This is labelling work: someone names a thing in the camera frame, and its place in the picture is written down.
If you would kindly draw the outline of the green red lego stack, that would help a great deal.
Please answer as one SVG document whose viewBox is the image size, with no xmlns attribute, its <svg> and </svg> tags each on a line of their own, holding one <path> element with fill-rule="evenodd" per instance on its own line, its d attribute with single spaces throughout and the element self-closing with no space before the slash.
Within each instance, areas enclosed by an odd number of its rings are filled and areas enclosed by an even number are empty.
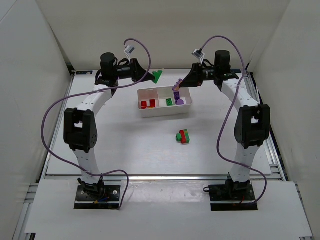
<svg viewBox="0 0 320 240">
<path fill-rule="evenodd" d="M 175 139 L 177 142 L 181 144 L 189 144 L 190 143 L 190 136 L 187 129 L 180 130 L 176 136 Z"/>
</svg>

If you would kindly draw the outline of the green purple round lego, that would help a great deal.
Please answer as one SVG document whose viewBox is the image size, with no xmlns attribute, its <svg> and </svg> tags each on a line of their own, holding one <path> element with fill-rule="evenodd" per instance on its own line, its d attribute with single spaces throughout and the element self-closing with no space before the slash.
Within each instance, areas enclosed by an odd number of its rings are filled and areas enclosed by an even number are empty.
<svg viewBox="0 0 320 240">
<path fill-rule="evenodd" d="M 183 82 L 183 79 L 179 79 L 176 84 L 172 87 L 173 92 L 178 92 L 180 89 L 180 84 Z"/>
</svg>

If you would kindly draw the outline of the red green watermelon lego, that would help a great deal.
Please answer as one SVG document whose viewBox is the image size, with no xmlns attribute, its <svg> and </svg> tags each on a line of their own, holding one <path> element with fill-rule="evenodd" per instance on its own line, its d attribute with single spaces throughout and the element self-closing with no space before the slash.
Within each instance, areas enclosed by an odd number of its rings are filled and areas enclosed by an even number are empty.
<svg viewBox="0 0 320 240">
<path fill-rule="evenodd" d="M 142 101 L 141 102 L 141 108 L 146 109 L 148 107 L 147 101 Z"/>
</svg>

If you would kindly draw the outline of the green lego plate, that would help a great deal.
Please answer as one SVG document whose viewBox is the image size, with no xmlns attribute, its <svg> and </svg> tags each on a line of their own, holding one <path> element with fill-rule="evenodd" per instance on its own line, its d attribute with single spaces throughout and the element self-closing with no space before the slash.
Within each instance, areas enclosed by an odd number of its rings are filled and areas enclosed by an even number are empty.
<svg viewBox="0 0 320 240">
<path fill-rule="evenodd" d="M 165 102 L 166 102 L 166 105 L 167 105 L 168 107 L 170 107 L 170 106 L 173 106 L 173 105 L 174 105 L 174 103 L 173 103 L 173 101 L 172 101 L 172 99 L 171 99 L 171 98 L 167 98 L 167 99 L 165 100 Z"/>
</svg>

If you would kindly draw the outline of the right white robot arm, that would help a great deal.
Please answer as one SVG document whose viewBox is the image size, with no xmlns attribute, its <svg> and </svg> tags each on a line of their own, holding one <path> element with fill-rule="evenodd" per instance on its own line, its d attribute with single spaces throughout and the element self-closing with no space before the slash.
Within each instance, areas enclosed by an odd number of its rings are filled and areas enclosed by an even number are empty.
<svg viewBox="0 0 320 240">
<path fill-rule="evenodd" d="M 231 71 L 230 52 L 218 50 L 214 63 L 203 59 L 194 63 L 189 74 L 180 79 L 172 88 L 174 92 L 181 88 L 200 87 L 204 81 L 213 81 L 218 89 L 231 101 L 231 109 L 238 115 L 234 126 L 237 142 L 235 159 L 225 184 L 212 185 L 209 192 L 217 201 L 253 201 L 250 173 L 256 153 L 270 134 L 271 109 L 253 99 L 245 87 L 242 77 Z"/>
</svg>

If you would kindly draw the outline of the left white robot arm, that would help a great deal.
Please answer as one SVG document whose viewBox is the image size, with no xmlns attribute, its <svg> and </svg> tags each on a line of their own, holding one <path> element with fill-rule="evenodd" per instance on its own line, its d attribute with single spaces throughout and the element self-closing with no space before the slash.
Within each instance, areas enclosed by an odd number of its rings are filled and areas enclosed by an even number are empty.
<svg viewBox="0 0 320 240">
<path fill-rule="evenodd" d="M 75 108 L 64 111 L 63 140 L 75 154 L 82 177 L 82 190 L 94 200 L 105 197 L 104 181 L 99 171 L 94 147 L 98 141 L 96 115 L 116 92 L 119 80 L 156 82 L 158 77 L 144 70 L 136 58 L 118 60 L 111 52 L 100 57 L 93 93 Z"/>
</svg>

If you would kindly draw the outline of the green curved lego brick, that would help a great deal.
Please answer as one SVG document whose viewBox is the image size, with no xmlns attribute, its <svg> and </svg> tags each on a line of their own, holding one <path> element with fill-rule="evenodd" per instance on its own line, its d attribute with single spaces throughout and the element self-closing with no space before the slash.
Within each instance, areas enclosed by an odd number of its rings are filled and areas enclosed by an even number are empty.
<svg viewBox="0 0 320 240">
<path fill-rule="evenodd" d="M 162 76 L 163 71 L 162 70 L 157 70 L 157 71 L 153 71 L 152 75 L 154 76 L 154 79 L 152 80 L 152 82 L 154 84 L 157 84 L 158 81 L 160 80 L 161 76 Z"/>
</svg>

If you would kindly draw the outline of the purple rounded lego brick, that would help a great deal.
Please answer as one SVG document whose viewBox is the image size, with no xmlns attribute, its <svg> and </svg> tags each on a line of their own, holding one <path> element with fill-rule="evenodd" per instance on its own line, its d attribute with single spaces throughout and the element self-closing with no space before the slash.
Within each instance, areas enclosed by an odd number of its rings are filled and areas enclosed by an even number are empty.
<svg viewBox="0 0 320 240">
<path fill-rule="evenodd" d="M 185 104 L 185 102 L 184 102 L 182 99 L 178 99 L 178 100 L 176 101 L 176 105 L 178 105 L 178 106 L 184 105 L 184 104 Z"/>
</svg>

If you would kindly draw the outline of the purple lego plate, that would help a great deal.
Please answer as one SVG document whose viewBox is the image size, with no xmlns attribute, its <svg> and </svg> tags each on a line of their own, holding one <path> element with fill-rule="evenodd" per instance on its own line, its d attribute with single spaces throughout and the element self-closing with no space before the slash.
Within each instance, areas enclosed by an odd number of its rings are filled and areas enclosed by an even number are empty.
<svg viewBox="0 0 320 240">
<path fill-rule="evenodd" d="M 175 101 L 179 100 L 180 99 L 180 92 L 179 91 L 174 91 L 173 92 L 173 96 L 174 96 Z"/>
</svg>

